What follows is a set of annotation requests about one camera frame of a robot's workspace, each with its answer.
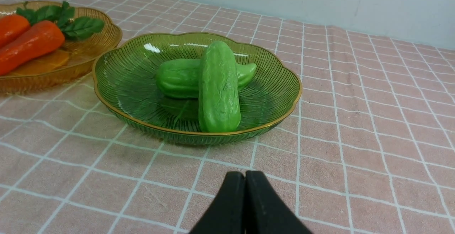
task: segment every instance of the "gold rim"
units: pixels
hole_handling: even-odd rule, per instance
[[[92,67],[92,77],[93,77],[93,82],[94,82],[94,85],[93,85],[93,88],[95,90],[95,94],[96,96],[98,97],[98,99],[104,104],[106,105],[110,110],[114,111],[116,114],[119,114],[121,116],[123,116],[124,118],[132,121],[132,122],[136,122],[138,124],[141,124],[143,126],[146,126],[146,127],[149,127],[149,128],[153,128],[153,129],[157,129],[157,130],[160,130],[160,131],[164,131],[164,132],[170,132],[170,133],[175,133],[175,134],[184,134],[184,135],[198,135],[198,136],[220,136],[220,135],[239,135],[239,134],[244,134],[244,133],[249,133],[249,132],[253,132],[253,131],[257,131],[257,130],[260,130],[260,129],[264,129],[264,128],[267,128],[267,127],[271,127],[281,121],[283,121],[283,119],[285,119],[286,117],[288,117],[295,109],[295,106],[297,105],[297,103],[299,102],[300,100],[300,97],[302,96],[302,90],[303,90],[303,85],[302,85],[302,81],[300,80],[299,76],[297,74],[295,74],[293,71],[291,71],[290,69],[286,68],[286,66],[283,64],[283,62],[272,52],[270,52],[273,57],[275,57],[281,64],[281,66],[283,68],[285,68],[286,70],[289,70],[296,78],[297,80],[299,81],[299,94],[297,95],[297,98],[294,100],[293,102],[293,105],[291,107],[291,109],[286,112],[286,114],[284,114],[283,116],[281,116],[280,118],[272,121],[272,122],[269,122],[267,124],[264,124],[264,125],[261,125],[261,126],[258,126],[258,127],[254,127],[254,128],[250,128],[250,129],[247,129],[247,130],[242,130],[242,131],[235,131],[235,132],[224,132],[224,133],[203,133],[203,132],[187,132],[187,131],[178,131],[178,130],[173,130],[173,129],[168,129],[168,128],[163,128],[163,127],[158,127],[158,126],[155,126],[155,125],[151,125],[151,124],[148,124],[146,122],[143,122],[143,121],[140,121],[139,119],[135,119],[127,114],[125,114],[124,112],[122,111],[119,111],[117,108],[113,107],[110,103],[108,103],[106,100],[104,100],[104,98],[100,95],[99,91],[98,91],[98,79],[96,78],[96,64],[98,63],[99,59],[101,57],[103,57],[105,54],[109,53],[109,52],[112,52],[112,51],[115,51],[115,50],[120,50],[122,49],[124,46],[126,46],[128,43],[130,43],[130,41],[133,41],[134,39],[137,39],[137,38],[141,38],[143,36],[149,36],[149,35],[171,35],[171,36],[182,36],[182,35],[188,35],[188,34],[209,34],[209,35],[214,35],[214,36],[218,36],[220,38],[225,38],[229,41],[232,41],[236,44],[245,44],[245,45],[249,45],[249,46],[255,46],[257,48],[260,48],[260,49],[263,49],[263,50],[266,50],[268,52],[270,52],[269,50],[263,48],[263,47],[260,47],[260,46],[257,46],[255,44],[250,44],[250,43],[240,43],[240,42],[236,42],[230,38],[226,38],[225,36],[221,36],[221,35],[218,35],[218,34],[215,34],[215,33],[210,33],[210,32],[188,32],[188,33],[181,33],[181,34],[170,34],[170,33],[149,33],[149,34],[143,34],[143,35],[140,35],[140,36],[137,36],[135,38],[131,38],[129,39],[128,41],[126,41],[125,43],[123,43],[123,45],[121,45],[120,47],[117,47],[115,49],[111,49],[111,50],[108,50],[107,52],[105,52],[104,54],[102,54],[101,56],[98,56],[96,57],[95,59],[95,62],[93,63],[93,67]]]
[[[42,1],[42,0],[36,0],[36,1],[27,1],[29,3],[46,3],[46,4],[60,4],[61,5],[61,2],[57,2],[57,1]],[[22,4],[24,4],[25,2],[19,2],[19,3],[14,3],[14,4],[0,4],[0,7],[12,7],[12,6],[20,6]],[[108,20],[109,22],[114,26],[114,28],[117,29],[117,31],[120,32],[120,36],[118,36],[118,38],[114,41],[115,43],[115,47],[118,46],[118,44],[120,43],[120,41],[122,41],[122,38],[123,38],[123,31],[122,29],[117,26],[114,21],[111,19],[111,17],[109,15],[107,15],[105,12],[103,11],[100,11],[98,9],[95,9],[95,8],[91,8],[91,7],[75,7],[76,9],[88,9],[88,10],[92,10],[92,11],[95,11],[95,12],[99,12],[100,14],[104,15]],[[114,50],[115,48],[113,49],[109,49],[109,50],[106,50],[104,51],[101,55],[104,55],[112,50]],[[49,71],[49,72],[45,72],[45,73],[41,73],[41,74],[38,74],[38,75],[21,75],[21,76],[7,76],[7,77],[2,77],[0,76],[0,79],[2,80],[8,80],[8,79],[21,79],[21,78],[30,78],[30,77],[40,77],[40,76],[45,76],[45,75],[48,75],[48,74],[52,74],[52,73],[58,73],[58,72],[61,72],[61,71],[64,71],[64,70],[68,70],[68,69],[71,69],[71,68],[74,68],[74,67],[77,67],[77,66],[80,66],[82,64],[87,64],[91,61],[94,61],[95,59],[98,59],[99,56],[96,56],[96,57],[92,57],[84,62],[81,62],[81,63],[78,63],[76,65],[72,65],[72,66],[66,66],[66,67],[63,67],[63,68],[60,68],[60,69],[57,69],[57,70],[52,70],[52,71]]]

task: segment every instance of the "green cucumber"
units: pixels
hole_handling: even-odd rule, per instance
[[[239,83],[234,52],[211,43],[199,67],[199,125],[202,132],[233,132],[240,125]]]
[[[162,63],[156,74],[160,91],[176,99],[197,99],[199,96],[199,59],[174,59]],[[237,64],[239,90],[253,79],[257,65]]]

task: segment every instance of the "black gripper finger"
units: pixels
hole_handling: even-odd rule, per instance
[[[261,171],[246,172],[244,224],[247,234],[312,234],[275,192]]]
[[[212,203],[189,234],[244,234],[245,177],[229,171]]]

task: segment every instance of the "fake vegetable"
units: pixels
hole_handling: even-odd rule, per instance
[[[240,125],[239,84],[234,52],[223,41],[211,43],[200,60],[199,112],[203,132],[232,132]]]
[[[63,2],[61,7],[56,7],[49,6],[45,12],[40,9],[41,11],[37,10],[31,14],[31,23],[42,18],[44,21],[32,25],[30,29],[0,49],[0,76],[32,59],[59,49],[66,39],[81,41],[101,32],[104,27],[102,20],[86,16],[71,21],[74,8],[69,7],[67,2]]]
[[[38,10],[27,8],[28,2],[24,2],[23,8],[18,7],[15,14],[0,18],[0,48],[14,41],[31,26],[44,20],[55,22],[62,14],[74,16],[74,7],[63,1],[62,6],[47,5]]]
[[[174,59],[162,63],[156,74],[156,86],[176,99],[196,99],[199,96],[199,59]],[[237,64],[237,80],[242,90],[253,79],[257,65]]]

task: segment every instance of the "toy carrot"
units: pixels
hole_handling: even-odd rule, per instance
[[[18,7],[15,14],[6,15],[0,18],[0,48],[14,41],[21,34],[26,32],[34,24],[49,20],[55,22],[62,15],[73,14],[74,7],[69,7],[68,2],[63,1],[62,6],[48,5],[34,11],[27,8],[28,2],[24,3],[24,8]]]
[[[101,32],[103,28],[102,20],[86,16],[78,17],[72,22],[63,17],[56,23],[41,21],[0,49],[0,76],[57,50],[65,39],[81,41]]]

